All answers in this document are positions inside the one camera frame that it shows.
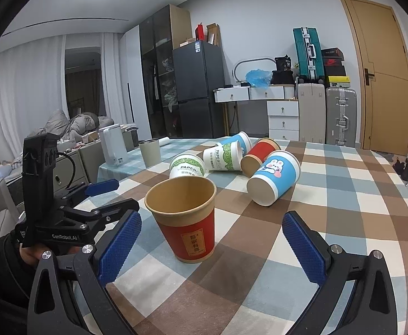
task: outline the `blue gripper pad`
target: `blue gripper pad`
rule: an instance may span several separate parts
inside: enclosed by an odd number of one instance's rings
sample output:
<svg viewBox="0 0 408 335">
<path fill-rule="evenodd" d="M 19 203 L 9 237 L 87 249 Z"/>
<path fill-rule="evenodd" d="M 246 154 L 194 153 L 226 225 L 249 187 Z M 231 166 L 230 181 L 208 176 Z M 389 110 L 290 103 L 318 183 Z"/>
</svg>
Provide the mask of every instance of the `blue gripper pad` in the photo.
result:
<svg viewBox="0 0 408 335">
<path fill-rule="evenodd" d="M 281 227 L 309 281 L 323 285 L 326 279 L 325 261 L 305 231 L 289 213 L 284 215 Z"/>
<path fill-rule="evenodd" d="M 89 197 L 95 197 L 105 192 L 111 192 L 117 190 L 119 187 L 118 180 L 111 179 L 107 181 L 102 181 L 100 183 L 89 184 L 85 190 L 85 194 Z"/>
<path fill-rule="evenodd" d="M 142 218 L 134 211 L 109 243 L 98 265 L 98 282 L 105 287 L 114 282 L 142 230 Z"/>
</svg>

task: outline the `blue plastic bag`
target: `blue plastic bag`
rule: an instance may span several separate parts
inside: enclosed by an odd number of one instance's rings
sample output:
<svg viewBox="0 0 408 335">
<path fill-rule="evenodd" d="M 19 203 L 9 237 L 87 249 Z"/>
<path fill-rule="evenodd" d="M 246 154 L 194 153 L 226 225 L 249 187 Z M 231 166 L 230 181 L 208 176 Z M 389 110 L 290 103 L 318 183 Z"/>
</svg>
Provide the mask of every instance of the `blue plastic bag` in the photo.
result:
<svg viewBox="0 0 408 335">
<path fill-rule="evenodd" d="M 271 79 L 272 72 L 267 72 L 261 69 L 251 70 L 246 74 L 246 80 L 253 87 L 267 88 Z"/>
</svg>

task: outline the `white air purifier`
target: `white air purifier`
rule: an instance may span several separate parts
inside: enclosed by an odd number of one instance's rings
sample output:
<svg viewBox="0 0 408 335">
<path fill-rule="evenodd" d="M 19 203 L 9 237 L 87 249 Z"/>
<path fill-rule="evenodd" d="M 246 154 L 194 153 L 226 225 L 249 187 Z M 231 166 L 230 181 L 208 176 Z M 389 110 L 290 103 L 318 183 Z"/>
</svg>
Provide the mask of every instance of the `white air purifier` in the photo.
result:
<svg viewBox="0 0 408 335">
<path fill-rule="evenodd" d="M 123 141 L 120 125 L 112 125 L 98 130 L 103 154 L 108 165 L 121 165 L 128 161 L 129 155 Z"/>
</svg>

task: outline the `blue paper cup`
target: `blue paper cup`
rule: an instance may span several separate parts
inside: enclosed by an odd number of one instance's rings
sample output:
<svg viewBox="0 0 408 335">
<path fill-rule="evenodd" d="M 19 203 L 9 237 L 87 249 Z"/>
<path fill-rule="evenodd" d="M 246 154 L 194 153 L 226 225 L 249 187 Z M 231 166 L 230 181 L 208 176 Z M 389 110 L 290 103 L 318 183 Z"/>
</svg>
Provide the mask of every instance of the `blue paper cup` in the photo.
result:
<svg viewBox="0 0 408 335">
<path fill-rule="evenodd" d="M 272 205 L 300 178 L 300 162 L 288 151 L 272 152 L 247 182 L 247 192 L 255 203 Z"/>
<path fill-rule="evenodd" d="M 235 141 L 239 141 L 241 145 L 241 151 L 243 152 L 243 157 L 252 149 L 252 143 L 250 142 L 249 136 L 247 136 L 246 132 L 241 131 L 239 134 L 229 137 L 224 141 L 218 142 L 218 145 L 222 146 L 227 143 L 232 143 Z"/>
</svg>

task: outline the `gray suitcase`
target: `gray suitcase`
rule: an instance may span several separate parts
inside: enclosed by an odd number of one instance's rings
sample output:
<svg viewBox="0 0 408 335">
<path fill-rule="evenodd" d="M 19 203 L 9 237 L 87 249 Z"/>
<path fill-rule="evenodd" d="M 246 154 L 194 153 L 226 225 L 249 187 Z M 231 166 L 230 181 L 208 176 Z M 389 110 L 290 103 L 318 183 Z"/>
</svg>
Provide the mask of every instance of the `gray suitcase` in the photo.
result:
<svg viewBox="0 0 408 335">
<path fill-rule="evenodd" d="M 299 141 L 325 143 L 326 103 L 323 84 L 297 86 L 299 95 Z"/>
<path fill-rule="evenodd" d="M 326 143 L 354 147 L 356 142 L 357 98 L 350 88 L 326 89 Z"/>
</svg>

